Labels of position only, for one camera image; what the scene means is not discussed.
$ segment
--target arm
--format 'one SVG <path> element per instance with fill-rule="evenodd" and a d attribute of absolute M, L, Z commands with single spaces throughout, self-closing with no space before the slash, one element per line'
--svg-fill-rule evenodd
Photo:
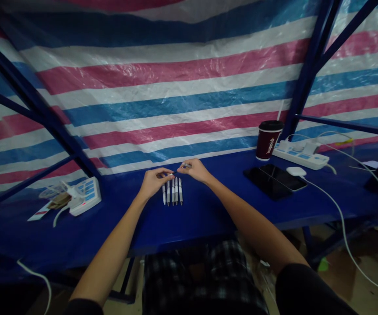
<path fill-rule="evenodd" d="M 217 195 L 237 229 L 246 238 L 250 246 L 271 265 L 276 274 L 291 263 L 308 266 L 300 252 L 275 225 L 220 183 L 208 172 L 200 160 L 193 159 L 184 163 L 191 165 L 191 168 L 182 168 L 182 164 L 177 171 L 182 174 L 189 174 L 196 180 L 203 182 Z"/>
<path fill-rule="evenodd" d="M 166 168 L 158 168 L 145 173 L 139 193 L 89 264 L 71 300 L 83 298 L 95 301 L 101 307 L 104 305 L 123 267 L 142 210 L 149 198 L 164 183 L 174 178 L 173 175 L 165 176 L 163 173 L 172 172 Z"/>

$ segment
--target black sleeve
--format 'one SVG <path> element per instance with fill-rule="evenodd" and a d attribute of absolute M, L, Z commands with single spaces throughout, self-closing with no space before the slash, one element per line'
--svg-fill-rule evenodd
<path fill-rule="evenodd" d="M 74 299 L 67 304 L 63 315 L 102 315 L 102 308 L 96 302 Z"/>
<path fill-rule="evenodd" d="M 276 280 L 276 303 L 281 315 L 357 315 L 310 267 L 287 265 Z"/>

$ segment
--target smartphone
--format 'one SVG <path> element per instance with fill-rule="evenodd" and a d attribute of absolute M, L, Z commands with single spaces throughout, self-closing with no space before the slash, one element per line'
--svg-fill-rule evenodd
<path fill-rule="evenodd" d="M 259 168 L 245 170 L 243 174 L 273 201 L 281 200 L 293 194 L 288 187 Z"/>
<path fill-rule="evenodd" d="M 292 176 L 287 171 L 282 170 L 273 164 L 264 165 L 259 169 L 292 191 L 297 191 L 307 186 L 307 183 L 301 180 L 299 177 Z"/>

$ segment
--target ballpoint pen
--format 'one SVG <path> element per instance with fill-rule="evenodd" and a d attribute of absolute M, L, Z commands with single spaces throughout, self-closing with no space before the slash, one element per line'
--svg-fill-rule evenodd
<path fill-rule="evenodd" d="M 167 182 L 167 205 L 170 206 L 170 182 Z"/>
<path fill-rule="evenodd" d="M 174 183 L 174 193 L 176 194 L 176 196 L 174 197 L 174 201 L 176 202 L 176 206 L 179 204 L 179 180 L 178 178 L 176 177 L 176 182 Z"/>
<path fill-rule="evenodd" d="M 163 184 L 163 202 L 164 206 L 166 205 L 166 185 Z"/>
<path fill-rule="evenodd" d="M 183 205 L 183 190 L 181 189 L 181 178 L 179 178 L 179 194 L 180 194 L 180 205 Z"/>
<path fill-rule="evenodd" d="M 169 182 L 172 182 L 171 183 L 171 203 L 172 205 L 174 206 L 174 190 L 175 190 L 175 187 L 174 187 L 174 179 L 172 181 L 169 181 Z"/>

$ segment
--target forearm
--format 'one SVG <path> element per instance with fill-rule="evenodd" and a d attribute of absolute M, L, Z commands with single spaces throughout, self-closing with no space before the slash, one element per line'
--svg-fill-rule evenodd
<path fill-rule="evenodd" d="M 225 187 L 214 177 L 206 185 L 217 195 L 237 229 L 256 252 L 278 274 L 287 264 L 308 265 L 291 242 L 255 208 Z"/>
<path fill-rule="evenodd" d="M 85 298 L 97 302 L 101 307 L 123 267 L 138 219 L 148 199 L 136 196 L 120 222 L 91 261 L 72 299 Z"/>

